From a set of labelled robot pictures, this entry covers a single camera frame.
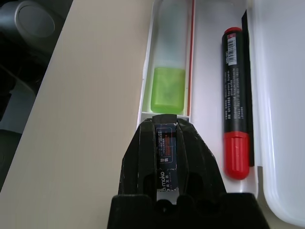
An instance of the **container lid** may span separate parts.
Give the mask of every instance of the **container lid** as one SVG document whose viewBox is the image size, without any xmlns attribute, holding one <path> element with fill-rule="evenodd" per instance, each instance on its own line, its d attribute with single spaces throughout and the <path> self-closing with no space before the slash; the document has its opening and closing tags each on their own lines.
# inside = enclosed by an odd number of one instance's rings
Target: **container lid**
<svg viewBox="0 0 305 229">
<path fill-rule="evenodd" d="M 264 194 L 282 220 L 305 227 L 305 1 L 254 0 L 253 38 Z"/>
</svg>

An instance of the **white plastic tray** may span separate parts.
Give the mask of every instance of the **white plastic tray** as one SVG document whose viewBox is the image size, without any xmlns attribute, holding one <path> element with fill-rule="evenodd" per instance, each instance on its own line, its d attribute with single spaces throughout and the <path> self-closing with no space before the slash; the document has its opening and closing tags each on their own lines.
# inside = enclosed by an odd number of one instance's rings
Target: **white plastic tray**
<svg viewBox="0 0 305 229">
<path fill-rule="evenodd" d="M 149 34 L 138 124 L 154 114 L 144 96 L 153 70 L 155 1 Z M 305 227 L 305 1 L 195 0 L 193 74 L 190 113 L 214 154 L 227 192 L 258 195 L 257 166 L 264 170 L 264 194 L 282 220 Z M 242 181 L 223 170 L 223 101 L 221 39 L 230 27 L 241 27 L 248 12 L 254 118 L 255 166 Z"/>
</svg>

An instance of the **barcode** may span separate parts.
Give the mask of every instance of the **barcode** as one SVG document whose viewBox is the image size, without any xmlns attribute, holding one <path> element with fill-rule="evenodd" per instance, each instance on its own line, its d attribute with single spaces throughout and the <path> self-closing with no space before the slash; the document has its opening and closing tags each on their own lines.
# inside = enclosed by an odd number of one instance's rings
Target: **barcode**
<svg viewBox="0 0 305 229">
<path fill-rule="evenodd" d="M 228 39 L 228 65 L 237 64 L 236 58 L 236 37 Z"/>
</svg>

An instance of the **red marker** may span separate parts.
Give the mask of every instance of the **red marker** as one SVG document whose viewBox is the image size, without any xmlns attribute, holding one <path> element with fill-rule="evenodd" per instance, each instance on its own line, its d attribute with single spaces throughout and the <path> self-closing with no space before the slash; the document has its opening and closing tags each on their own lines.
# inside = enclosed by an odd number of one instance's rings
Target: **red marker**
<svg viewBox="0 0 305 229">
<path fill-rule="evenodd" d="M 250 170 L 243 46 L 240 28 L 224 32 L 224 170 L 238 180 L 245 179 Z"/>
</svg>

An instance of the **beige desk surface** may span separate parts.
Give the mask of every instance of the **beige desk surface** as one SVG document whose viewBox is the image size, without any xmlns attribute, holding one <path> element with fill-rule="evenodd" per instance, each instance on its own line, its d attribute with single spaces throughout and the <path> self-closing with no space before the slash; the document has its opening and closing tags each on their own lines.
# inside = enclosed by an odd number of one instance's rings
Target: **beige desk surface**
<svg viewBox="0 0 305 229">
<path fill-rule="evenodd" d="M 74 0 L 0 194 L 2 229 L 107 227 L 136 128 L 152 2 Z"/>
</svg>

